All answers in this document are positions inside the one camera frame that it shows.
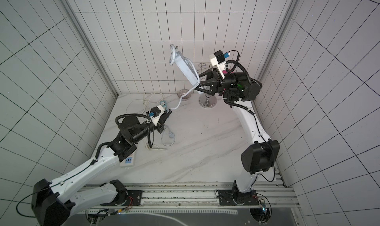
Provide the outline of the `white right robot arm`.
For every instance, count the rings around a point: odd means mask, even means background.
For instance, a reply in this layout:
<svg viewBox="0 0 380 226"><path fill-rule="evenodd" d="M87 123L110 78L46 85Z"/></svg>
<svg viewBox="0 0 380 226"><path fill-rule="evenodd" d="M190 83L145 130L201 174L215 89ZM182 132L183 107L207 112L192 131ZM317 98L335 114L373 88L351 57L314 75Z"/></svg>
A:
<svg viewBox="0 0 380 226"><path fill-rule="evenodd" d="M219 94L224 103L237 115L247 137L248 148L241 154L243 171L233 182L230 190L219 189L216 196L221 206L265 207L266 200L254 190L254 185L276 180L275 163L280 144L272 140L258 120L252 100L260 93L262 84L248 78L244 72L219 74L207 70L200 74L202 81L197 87L209 96Z"/></svg>

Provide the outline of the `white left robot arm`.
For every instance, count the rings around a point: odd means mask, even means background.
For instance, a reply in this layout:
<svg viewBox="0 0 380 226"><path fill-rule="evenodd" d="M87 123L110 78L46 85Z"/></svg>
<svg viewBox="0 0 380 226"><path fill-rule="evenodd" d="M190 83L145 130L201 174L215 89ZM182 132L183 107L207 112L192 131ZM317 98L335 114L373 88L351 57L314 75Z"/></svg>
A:
<svg viewBox="0 0 380 226"><path fill-rule="evenodd" d="M81 188L101 173L118 166L137 149L144 138L149 145L154 131L162 133L171 110L161 105L146 114L123 114L115 118L119 128L116 138L99 145L95 156L74 170L51 181L42 179L34 185L31 209L41 226L61 226L71 216L101 204L124 206L137 203L124 184L111 179L100 187Z"/></svg>

